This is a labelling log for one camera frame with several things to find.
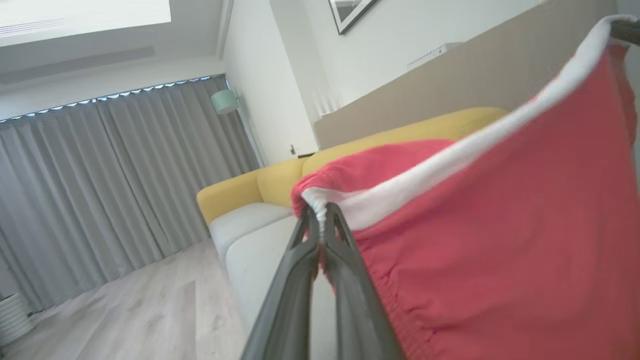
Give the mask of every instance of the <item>sofa cushion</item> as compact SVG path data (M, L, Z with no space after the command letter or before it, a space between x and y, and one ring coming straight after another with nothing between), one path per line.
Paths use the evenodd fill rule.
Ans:
M229 279L247 334L260 313L297 221L291 216L263 227L236 241L227 252ZM336 359L335 297L324 275L314 283L311 303L311 359Z
M236 240L289 215L291 210L282 206L254 202L213 220L209 232L220 263L224 266L227 251Z

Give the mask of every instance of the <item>sofa armrest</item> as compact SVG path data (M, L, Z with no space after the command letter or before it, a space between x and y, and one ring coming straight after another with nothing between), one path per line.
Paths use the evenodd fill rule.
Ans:
M198 206L200 206L200 212L207 225L229 211L253 202L262 202L262 196L258 189L258 172L260 170L254 170L211 185L198 192L196 197Z

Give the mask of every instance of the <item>picture frame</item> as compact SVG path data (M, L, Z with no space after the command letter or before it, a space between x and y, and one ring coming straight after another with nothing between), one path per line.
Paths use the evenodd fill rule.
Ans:
M329 0L338 34L345 35L379 0Z

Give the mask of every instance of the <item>sofa backrest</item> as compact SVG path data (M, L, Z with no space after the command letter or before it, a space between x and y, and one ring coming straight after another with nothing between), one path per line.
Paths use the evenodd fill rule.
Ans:
M262 200L269 204L291 207L291 189L302 178L306 159L291 159L260 169L258 189Z
M491 124L507 113L500 108L472 108L384 131L320 151L309 158L292 159L259 170L258 189L269 204L291 207L291 189L302 179L338 158L388 143L421 139L459 139Z
M500 108L471 108L334 146L309 157L302 166L302 176L315 172L333 160L375 146L421 139L456 140L482 129L506 113Z

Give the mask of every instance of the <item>wooden panel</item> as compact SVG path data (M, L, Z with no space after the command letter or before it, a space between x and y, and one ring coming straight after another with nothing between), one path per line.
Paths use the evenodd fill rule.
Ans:
M315 124L323 149L475 106L513 110L573 56L614 0L554 0L407 72Z

